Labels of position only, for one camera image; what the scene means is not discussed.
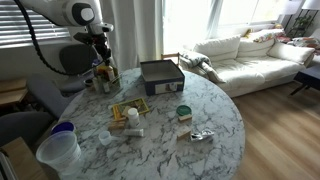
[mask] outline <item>lamp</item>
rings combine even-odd
[[[302,0],[287,0],[285,5],[283,6],[283,8],[280,10],[280,14],[291,15],[289,20],[287,21],[287,24],[284,27],[284,29],[287,28],[287,26],[292,18],[292,15],[297,13],[301,2],[302,2]]]
[[[320,10],[319,0],[306,0],[301,9]]]

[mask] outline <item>wooden floor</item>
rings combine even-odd
[[[245,153],[234,180],[320,179],[320,91],[300,84],[233,98],[246,131]]]

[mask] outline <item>cable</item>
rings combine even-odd
[[[30,33],[31,39],[32,39],[32,43],[34,45],[34,48],[35,48],[40,60],[43,62],[43,64],[45,64],[50,70],[52,70],[58,74],[61,74],[61,75],[66,75],[66,76],[74,76],[74,75],[78,75],[78,74],[83,74],[89,70],[89,69],[85,69],[85,70],[78,72],[78,73],[67,73],[67,72],[63,72],[63,71],[60,71],[60,70],[52,67],[42,55],[42,52],[40,50],[40,46],[38,44],[38,40],[36,38],[36,35],[35,35],[34,29],[32,27],[32,24],[31,24],[31,21],[30,21],[30,18],[29,18],[27,11],[25,10],[25,8],[23,7],[23,5],[21,4],[21,2],[19,0],[14,0],[14,1],[17,4],[17,6],[19,7],[19,9],[20,9],[20,11],[21,11],[21,13],[22,13],[27,25],[28,25],[29,33]]]

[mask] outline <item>white marble tabletop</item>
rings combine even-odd
[[[77,179],[231,179],[242,159],[245,132],[232,100],[210,81],[190,72],[181,92],[147,96],[139,68],[123,73],[123,89],[113,98],[85,90],[75,98],[60,121],[77,128],[85,163]],[[144,137],[111,132],[103,146],[98,134],[113,120],[113,104],[144,98],[150,112],[141,115]],[[192,109],[192,123],[178,122],[176,108]],[[210,129],[212,138],[176,141],[182,128]]]

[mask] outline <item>cardboard box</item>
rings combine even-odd
[[[147,61],[140,64],[148,96],[183,91],[184,74],[172,60]]]

